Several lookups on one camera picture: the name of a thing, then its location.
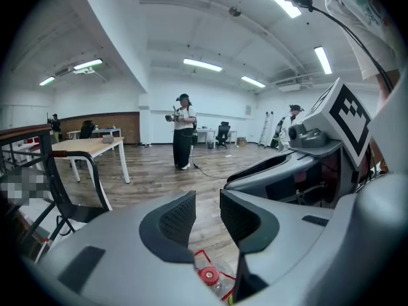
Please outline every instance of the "ladder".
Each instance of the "ladder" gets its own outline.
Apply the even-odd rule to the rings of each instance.
[[[263,129],[261,133],[261,138],[259,139],[258,146],[263,145],[264,147],[270,144],[270,133],[272,129],[273,111],[270,113],[266,112],[265,123],[263,124]]]

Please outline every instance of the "person wearing black cap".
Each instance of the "person wearing black cap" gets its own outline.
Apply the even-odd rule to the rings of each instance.
[[[167,115],[167,121],[174,121],[173,156],[176,168],[186,170],[190,167],[190,149],[193,138],[193,128],[196,122],[196,112],[191,107],[190,98],[187,94],[181,94],[176,101],[180,101],[181,107],[175,115]]]
[[[303,111],[299,105],[289,105],[291,111],[285,116],[283,120],[282,127],[280,128],[279,140],[278,140],[278,151],[282,152],[284,149],[289,148],[289,134],[288,129],[292,122],[296,119],[299,112]]]
[[[53,114],[52,117],[53,119],[51,119],[51,129],[54,133],[55,141],[59,143],[59,133],[61,132],[61,123],[56,113]]]

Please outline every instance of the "person in white clothing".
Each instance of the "person in white clothing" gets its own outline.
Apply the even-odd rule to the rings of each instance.
[[[296,116],[299,114],[299,112],[303,111],[302,108],[300,108],[299,105],[289,105],[291,111],[289,114],[285,116],[285,119],[283,120],[282,127],[280,128],[280,133],[279,133],[279,140],[278,140],[278,151],[282,152],[283,150],[286,150],[289,148],[289,134],[288,134],[288,129],[290,125],[292,125],[292,122],[296,119]]]
[[[187,94],[181,94],[176,101],[180,101],[181,107],[176,110],[175,115],[166,115],[166,120],[175,123],[173,136],[174,165],[176,168],[186,170],[190,167],[189,158],[196,112],[193,110]]]
[[[381,65],[395,86],[400,78],[400,65],[406,56],[405,41],[386,9],[378,0],[325,0],[330,15],[346,25],[366,46],[372,57]],[[346,34],[357,58],[361,75],[366,81],[379,84],[380,96],[377,111],[390,94],[374,63],[367,54]],[[374,159],[387,171],[382,155],[374,141],[370,142]]]

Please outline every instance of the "ceiling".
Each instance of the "ceiling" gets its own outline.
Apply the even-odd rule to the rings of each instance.
[[[6,71],[30,89],[100,85],[124,76],[108,49],[96,43],[70,0],[42,0],[20,31]],[[338,25],[316,12],[290,18],[273,0],[140,0],[145,14],[150,72],[197,76],[244,90],[248,76],[266,84],[306,76],[322,86],[338,76],[361,83],[356,58]],[[324,0],[314,5],[325,10]],[[228,10],[237,7],[241,16]],[[314,48],[323,46],[333,74],[324,75]],[[222,66],[221,73],[194,69],[185,57]],[[42,80],[71,64],[95,58],[99,76],[69,74],[44,87]]]

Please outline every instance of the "wooden floor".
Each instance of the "wooden floor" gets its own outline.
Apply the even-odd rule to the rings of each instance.
[[[255,144],[244,148],[208,150],[199,145],[194,150],[194,162],[208,175],[226,178],[239,169],[273,156],[276,150]],[[194,168],[180,171],[174,167],[171,145],[150,148],[125,146],[130,184],[123,179],[119,151],[109,150],[96,158],[102,186],[113,208],[125,207],[172,192],[196,191],[197,219],[190,235],[192,251],[205,249],[211,258],[226,261],[236,271],[238,249],[220,218],[219,190],[225,179],[206,177]],[[99,205],[86,164],[79,170],[81,182],[76,182],[69,161],[57,162],[67,193],[74,203]]]

